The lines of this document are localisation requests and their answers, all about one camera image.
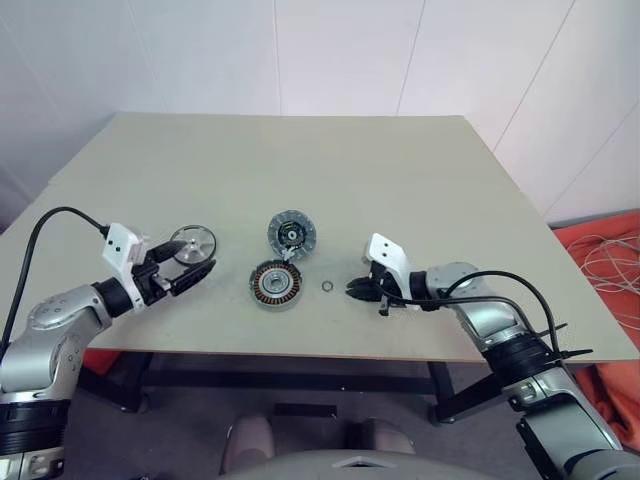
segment white wall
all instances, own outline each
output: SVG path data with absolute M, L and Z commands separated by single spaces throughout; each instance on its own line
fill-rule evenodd
M 0 224 L 119 110 L 464 114 L 548 220 L 640 206 L 639 9 L 0 0 Z

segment gray floor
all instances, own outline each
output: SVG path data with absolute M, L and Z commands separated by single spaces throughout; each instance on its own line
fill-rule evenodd
M 428 376 L 426 366 L 411 362 L 314 360 L 264 357 L 165 356 L 165 368 L 313 371 Z M 450 364 L 457 388 L 486 375 L 481 365 Z M 433 427 L 424 419 L 429 397 L 304 392 L 162 388 L 149 391 L 144 414 L 123 414 L 78 392 L 66 436 L 65 479 L 128 480 L 142 474 L 186 480 L 216 478 L 225 435 L 243 413 L 268 414 L 276 402 L 336 405 L 338 418 L 273 418 L 279 454 L 339 448 L 343 426 L 368 417 L 385 418 L 415 442 L 419 455 L 455 463 L 502 479 L 539 478 L 514 426 L 519 416 L 506 404 L 453 425 Z

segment black cable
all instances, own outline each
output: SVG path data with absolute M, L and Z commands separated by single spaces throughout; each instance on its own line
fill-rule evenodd
M 553 318 L 553 313 L 551 312 L 551 308 L 549 307 L 549 304 L 545 300 L 542 293 L 540 293 L 540 291 L 535 286 L 533 286 L 531 282 L 529 282 L 528 280 L 525 280 L 520 275 L 516 275 L 515 273 L 510 273 L 510 272 L 504 272 L 502 270 L 484 270 L 480 272 L 470 273 L 469 275 L 466 275 L 461 279 L 455 281 L 444 292 L 443 297 L 449 298 L 451 293 L 453 293 L 453 291 L 456 288 L 458 288 L 460 285 L 462 285 L 465 282 L 468 282 L 473 278 L 488 277 L 488 276 L 507 277 L 512 280 L 515 280 L 516 282 L 519 282 L 520 284 L 527 287 L 527 289 L 536 297 L 536 299 L 540 303 L 540 306 L 542 307 L 542 310 L 544 311 L 545 317 L 547 318 L 547 325 L 549 328 L 549 339 L 551 340 L 551 347 L 553 349 L 553 353 L 555 353 L 556 356 L 560 357 L 560 345 L 558 344 L 558 335 L 556 333 L 556 325 L 555 325 L 555 320 Z
M 374 282 L 374 285 L 376 286 L 376 289 L 378 290 L 378 292 L 380 292 L 380 294 L 384 295 L 385 297 L 389 298 L 390 300 L 393 300 L 395 302 L 402 302 L 406 305 L 418 305 L 418 306 L 424 306 L 424 307 L 446 307 L 448 305 L 459 305 L 459 304 L 463 304 L 463 303 L 486 303 L 486 302 L 498 302 L 498 303 L 506 303 L 507 305 L 509 305 L 511 308 L 513 308 L 516 313 L 522 318 L 522 323 L 525 324 L 525 326 L 531 330 L 533 333 L 535 333 L 535 330 L 533 329 L 533 327 L 531 326 L 531 323 L 529 322 L 529 319 L 527 318 L 527 316 L 525 315 L 524 311 L 522 310 L 522 308 L 520 307 L 520 305 L 518 305 L 516 302 L 514 302 L 513 300 L 507 298 L 507 297 L 500 297 L 498 295 L 491 295 L 491 296 L 481 296 L 481 297 L 464 297 L 464 298 L 444 298 L 444 299 L 431 299 L 431 300 L 408 300 L 406 298 L 403 297 L 399 297 L 397 295 L 394 295 L 388 291 L 386 291 L 384 288 L 382 288 L 379 284 Z
M 7 323 L 4 325 L 4 330 L 2 331 L 2 343 L 0 343 L 0 361 L 4 357 L 7 348 L 9 347 L 9 339 L 11 338 L 11 330 L 13 330 L 13 324 L 16 320 L 16 315 L 18 313 L 18 307 L 20 306 L 20 300 L 22 300 L 22 294 L 24 293 L 24 287 L 27 283 L 27 276 L 29 275 L 29 268 L 31 267 L 31 258 L 33 257 L 33 252 L 36 247 L 36 241 L 38 240 L 38 235 L 40 234 L 40 230 L 56 213 L 60 212 L 69 212 L 78 215 L 80 218 L 89 222 L 92 226 L 97 228 L 103 237 L 107 237 L 109 233 L 109 227 L 105 225 L 100 225 L 93 218 L 87 215 L 80 210 L 73 207 L 57 207 L 52 210 L 49 210 L 45 213 L 38 223 L 36 223 L 35 227 L 31 232 L 31 236 L 29 237 L 29 242 L 27 243 L 27 249 L 24 253 L 24 260 L 22 260 L 22 268 L 20 269 L 20 276 L 18 277 L 18 285 L 16 286 L 16 291 L 13 294 L 13 301 L 11 302 L 11 308 L 9 309 L 9 315 L 7 316 Z

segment pulley wheel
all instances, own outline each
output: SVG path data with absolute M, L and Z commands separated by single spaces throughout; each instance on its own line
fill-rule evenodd
M 300 260 L 316 246 L 316 229 L 304 213 L 286 210 L 275 215 L 267 230 L 269 245 L 285 260 Z
M 251 273 L 251 296 L 271 311 L 291 308 L 300 298 L 302 276 L 296 267 L 282 260 L 261 263 Z
M 187 244 L 173 258 L 182 265 L 195 265 L 213 257 L 216 253 L 216 236 L 202 225 L 187 225 L 178 229 L 171 240 Z

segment white cable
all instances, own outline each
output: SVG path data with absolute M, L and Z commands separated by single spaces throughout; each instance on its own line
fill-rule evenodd
M 573 242 L 567 247 L 567 251 L 580 246 L 579 244 L 587 239 L 598 239 L 600 243 L 591 249 L 584 257 L 580 270 L 591 282 L 595 290 L 607 293 L 631 292 L 640 296 L 640 235 L 624 237 L 619 239 L 608 239 L 601 235 L 585 235 Z M 630 258 L 619 258 L 611 255 L 610 247 L 622 247 L 629 250 Z M 616 273 L 613 275 L 600 275 L 594 272 L 593 267 L 598 264 L 608 264 L 613 266 Z M 620 325 L 630 330 L 640 331 L 639 326 L 630 325 L 618 319 L 625 319 L 640 322 L 639 315 L 630 315 L 626 313 L 611 312 L 616 317 Z

